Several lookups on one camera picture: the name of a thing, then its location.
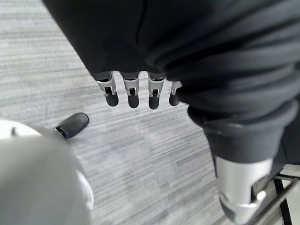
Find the black fingertip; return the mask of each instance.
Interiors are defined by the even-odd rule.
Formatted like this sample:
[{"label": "black fingertip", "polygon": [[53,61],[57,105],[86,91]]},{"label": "black fingertip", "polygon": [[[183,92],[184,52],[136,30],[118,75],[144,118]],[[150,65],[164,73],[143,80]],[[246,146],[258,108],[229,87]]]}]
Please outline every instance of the black fingertip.
[{"label": "black fingertip", "polygon": [[172,93],[170,94],[169,97],[169,103],[171,106],[177,106],[179,104],[179,99],[176,95],[172,95]]},{"label": "black fingertip", "polygon": [[85,129],[89,121],[87,114],[80,112],[62,121],[55,129],[68,139]]},{"label": "black fingertip", "polygon": [[159,106],[159,97],[153,96],[149,97],[149,107],[150,109],[157,109]]},{"label": "black fingertip", "polygon": [[135,109],[139,106],[139,96],[131,94],[131,96],[128,96],[128,104],[131,108]]},{"label": "black fingertip", "polygon": [[112,95],[111,93],[108,93],[108,96],[105,97],[106,101],[109,106],[116,106],[119,103],[118,94]]}]

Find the robotic hand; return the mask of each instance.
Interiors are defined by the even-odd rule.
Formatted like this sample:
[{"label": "robotic hand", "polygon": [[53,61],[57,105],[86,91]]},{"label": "robotic hand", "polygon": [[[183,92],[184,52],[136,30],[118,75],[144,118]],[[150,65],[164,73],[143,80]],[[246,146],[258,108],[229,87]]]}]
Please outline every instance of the robotic hand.
[{"label": "robotic hand", "polygon": [[224,212],[246,223],[266,196],[282,133],[298,110],[300,1],[44,3],[109,105],[118,103],[110,71],[123,75],[132,108],[139,71],[149,72],[153,109],[164,78],[154,74],[176,82],[170,102],[189,104],[205,131]]}]

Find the robotic finger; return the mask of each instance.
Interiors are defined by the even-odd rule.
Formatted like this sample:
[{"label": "robotic finger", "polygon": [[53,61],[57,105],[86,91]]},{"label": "robotic finger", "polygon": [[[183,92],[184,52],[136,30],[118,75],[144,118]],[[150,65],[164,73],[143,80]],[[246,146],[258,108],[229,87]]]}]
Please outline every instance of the robotic finger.
[{"label": "robotic finger", "polygon": [[148,73],[149,107],[157,109],[159,106],[159,97],[163,89],[165,74]]},{"label": "robotic finger", "polygon": [[139,72],[121,72],[121,75],[128,95],[128,104],[135,109],[139,105]]},{"label": "robotic finger", "polygon": [[106,101],[110,106],[116,106],[119,98],[116,90],[116,82],[114,81],[113,72],[103,72],[99,74],[97,83],[105,95]]},{"label": "robotic finger", "polygon": [[169,97],[169,103],[171,106],[177,106],[179,104],[179,99],[176,96],[176,91],[178,88],[182,87],[182,83],[180,81],[172,82],[171,93]]}]

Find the black cloth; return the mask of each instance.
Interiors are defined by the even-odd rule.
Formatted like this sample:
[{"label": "black cloth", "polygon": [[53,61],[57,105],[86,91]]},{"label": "black cloth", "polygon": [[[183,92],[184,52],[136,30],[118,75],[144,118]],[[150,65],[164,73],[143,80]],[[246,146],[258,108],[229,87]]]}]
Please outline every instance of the black cloth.
[{"label": "black cloth", "polygon": [[298,110],[300,0],[44,2],[95,79],[165,72],[182,82],[179,98],[214,155],[275,156]]}]

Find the floor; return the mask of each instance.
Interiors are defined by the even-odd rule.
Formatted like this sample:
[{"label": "floor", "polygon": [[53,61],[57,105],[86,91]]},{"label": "floor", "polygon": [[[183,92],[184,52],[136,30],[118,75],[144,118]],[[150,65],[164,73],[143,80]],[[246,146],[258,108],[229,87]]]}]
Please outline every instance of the floor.
[{"label": "floor", "polygon": [[39,0],[0,1],[0,117],[53,127],[85,112],[89,126],[68,142],[95,193],[93,225],[230,225],[218,201],[210,150],[187,106],[131,109],[120,75],[111,108]]}]

